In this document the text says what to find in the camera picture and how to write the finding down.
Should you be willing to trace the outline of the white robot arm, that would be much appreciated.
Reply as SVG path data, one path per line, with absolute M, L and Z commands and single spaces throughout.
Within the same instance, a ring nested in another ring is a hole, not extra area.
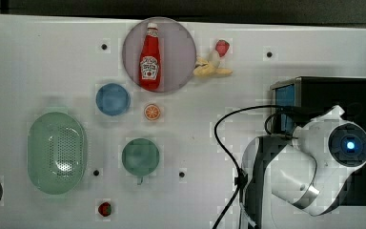
M 241 225 L 278 229 L 271 197 L 312 217 L 332 212 L 347 179 L 366 164 L 366 132 L 335 105 L 289 135 L 263 135 L 246 147 L 241 172 Z

